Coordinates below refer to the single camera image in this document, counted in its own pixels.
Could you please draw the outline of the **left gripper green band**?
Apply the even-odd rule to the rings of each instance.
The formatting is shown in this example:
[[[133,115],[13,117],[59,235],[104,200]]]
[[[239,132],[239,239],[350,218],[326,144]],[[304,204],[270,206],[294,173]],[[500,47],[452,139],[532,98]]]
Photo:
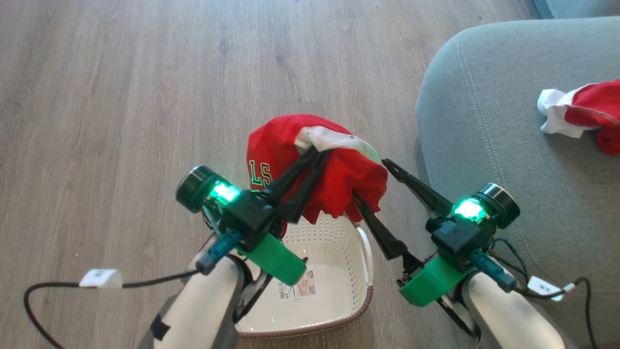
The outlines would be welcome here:
[[[197,270],[208,275],[237,250],[266,274],[295,285],[306,264],[273,235],[273,228],[281,227],[282,221],[298,223],[330,155],[308,149],[262,192],[240,190],[208,166],[195,166],[180,182],[176,200],[190,212],[202,214],[217,235],[196,261]]]

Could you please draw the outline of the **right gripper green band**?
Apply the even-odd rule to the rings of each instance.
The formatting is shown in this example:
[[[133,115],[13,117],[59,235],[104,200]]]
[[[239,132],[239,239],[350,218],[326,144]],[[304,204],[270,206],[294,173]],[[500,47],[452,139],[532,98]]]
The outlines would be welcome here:
[[[520,216],[520,208],[509,192],[488,183],[472,196],[454,204],[391,159],[382,159],[382,164],[431,213],[425,229],[430,233],[437,253],[423,265],[375,216],[363,197],[354,192],[355,207],[385,259],[401,257],[406,274],[421,269],[400,287],[408,303],[425,307],[447,295],[475,271],[489,276],[505,292],[516,287],[516,279],[489,256],[496,232],[509,227]]]

